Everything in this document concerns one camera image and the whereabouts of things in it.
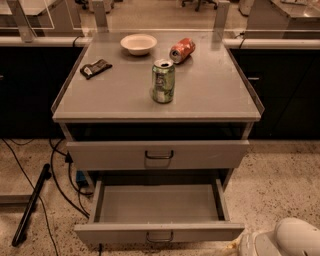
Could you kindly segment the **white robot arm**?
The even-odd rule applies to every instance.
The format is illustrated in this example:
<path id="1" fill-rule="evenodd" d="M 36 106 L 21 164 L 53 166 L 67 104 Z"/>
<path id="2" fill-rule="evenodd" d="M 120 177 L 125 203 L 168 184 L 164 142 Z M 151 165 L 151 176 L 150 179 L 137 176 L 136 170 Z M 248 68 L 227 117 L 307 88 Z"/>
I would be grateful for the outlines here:
<path id="1" fill-rule="evenodd" d="M 238 256 L 320 256 L 320 230 L 304 220 L 284 218 L 272 231 L 245 234 Z"/>

